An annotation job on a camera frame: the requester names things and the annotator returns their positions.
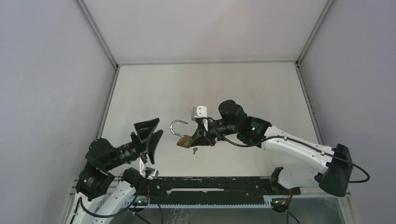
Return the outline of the large brass padlock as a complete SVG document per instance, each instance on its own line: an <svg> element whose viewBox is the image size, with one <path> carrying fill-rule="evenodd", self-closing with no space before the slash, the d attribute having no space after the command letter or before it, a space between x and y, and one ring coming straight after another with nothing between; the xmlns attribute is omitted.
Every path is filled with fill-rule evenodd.
<svg viewBox="0 0 396 224"><path fill-rule="evenodd" d="M176 143L177 146L183 147L183 148L190 148L190 147L191 147L191 142L192 142L192 137L189 136L189 135L186 135L186 134L177 133L177 132L174 130L174 125L175 125L176 123L182 123L182 124L187 125L188 122L183 121L183 120L179 120L179 119L172 121L171 124L170 124L170 132L171 132L173 135L179 137L179 140L178 140L177 143Z"/></svg>

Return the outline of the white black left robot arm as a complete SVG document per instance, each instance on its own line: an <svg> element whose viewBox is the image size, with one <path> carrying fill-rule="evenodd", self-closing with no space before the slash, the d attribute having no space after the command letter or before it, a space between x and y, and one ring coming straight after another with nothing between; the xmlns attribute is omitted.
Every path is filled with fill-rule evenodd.
<svg viewBox="0 0 396 224"><path fill-rule="evenodd" d="M155 163L155 151L163 135L157 130L159 118L134 124L131 141L114 147L107 139L99 138L89 145L87 163L75 186L68 224L108 224L116 216L139 204L137 197L148 192L148 181L156 179L159 171L146 166ZM110 185L115 180L111 170L139 161L139 168L128 168L122 174L115 190L104 202Z"/></svg>

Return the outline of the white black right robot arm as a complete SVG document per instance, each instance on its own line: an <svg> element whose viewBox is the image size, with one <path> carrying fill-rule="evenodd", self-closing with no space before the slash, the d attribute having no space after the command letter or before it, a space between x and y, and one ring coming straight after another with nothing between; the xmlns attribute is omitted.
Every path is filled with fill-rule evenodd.
<svg viewBox="0 0 396 224"><path fill-rule="evenodd" d="M308 169L276 168L273 172L275 177L270 181L270 189L275 194L282 194L292 188L318 186L333 196L346 195L353 170L347 146L320 145L288 134L268 121L247 115L242 106L231 99L222 102L218 111L221 118L215 120L208 116L205 106L193 107L191 119L198 126L190 147L214 146L219 140L236 146L236 143L226 138L235 134L242 142L238 147L263 147L309 165Z"/></svg>

